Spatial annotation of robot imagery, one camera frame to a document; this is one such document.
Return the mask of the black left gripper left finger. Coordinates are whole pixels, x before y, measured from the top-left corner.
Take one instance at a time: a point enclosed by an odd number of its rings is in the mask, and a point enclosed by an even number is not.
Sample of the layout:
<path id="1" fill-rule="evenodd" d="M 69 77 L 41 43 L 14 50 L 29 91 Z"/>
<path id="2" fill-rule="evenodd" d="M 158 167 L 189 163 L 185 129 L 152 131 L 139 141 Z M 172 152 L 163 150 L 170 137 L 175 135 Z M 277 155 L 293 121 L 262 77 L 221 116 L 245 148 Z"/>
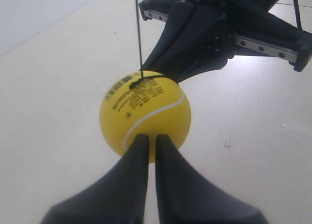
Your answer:
<path id="1" fill-rule="evenodd" d="M 138 134 L 118 163 L 84 191 L 50 208 L 43 224 L 142 224 L 149 137 Z"/>

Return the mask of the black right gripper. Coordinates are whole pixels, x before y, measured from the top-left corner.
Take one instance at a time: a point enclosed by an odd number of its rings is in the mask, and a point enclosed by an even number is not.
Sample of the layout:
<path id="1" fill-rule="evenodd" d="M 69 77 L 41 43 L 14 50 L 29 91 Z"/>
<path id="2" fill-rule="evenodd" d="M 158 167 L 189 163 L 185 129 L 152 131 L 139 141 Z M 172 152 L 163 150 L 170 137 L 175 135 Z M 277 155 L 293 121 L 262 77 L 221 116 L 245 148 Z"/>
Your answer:
<path id="1" fill-rule="evenodd" d="M 144 20 L 165 23 L 143 71 L 181 82 L 222 69 L 234 56 L 270 56 L 302 71 L 312 57 L 312 35 L 272 15 L 278 0 L 143 0 Z"/>

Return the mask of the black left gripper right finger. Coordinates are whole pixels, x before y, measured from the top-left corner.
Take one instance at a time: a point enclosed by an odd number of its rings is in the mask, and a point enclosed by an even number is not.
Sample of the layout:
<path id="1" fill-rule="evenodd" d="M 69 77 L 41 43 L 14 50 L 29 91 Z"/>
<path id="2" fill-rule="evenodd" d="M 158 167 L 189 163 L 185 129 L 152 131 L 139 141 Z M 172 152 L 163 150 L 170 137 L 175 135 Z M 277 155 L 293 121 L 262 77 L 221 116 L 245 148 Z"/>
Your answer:
<path id="1" fill-rule="evenodd" d="M 198 173 L 169 136 L 156 138 L 156 194 L 162 224 L 266 224 L 256 207 Z"/>

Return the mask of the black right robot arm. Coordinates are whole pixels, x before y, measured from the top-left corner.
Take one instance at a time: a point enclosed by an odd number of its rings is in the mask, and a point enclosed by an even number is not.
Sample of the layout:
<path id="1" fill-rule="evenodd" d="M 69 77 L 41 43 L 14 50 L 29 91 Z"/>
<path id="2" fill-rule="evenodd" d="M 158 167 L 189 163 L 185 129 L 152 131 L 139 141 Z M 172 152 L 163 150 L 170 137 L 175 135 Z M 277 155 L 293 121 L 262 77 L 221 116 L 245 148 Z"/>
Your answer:
<path id="1" fill-rule="evenodd" d="M 181 82 L 222 69 L 234 56 L 269 56 L 301 72 L 312 57 L 312 35 L 272 15 L 279 0 L 143 0 L 144 20 L 165 23 L 142 65 Z"/>

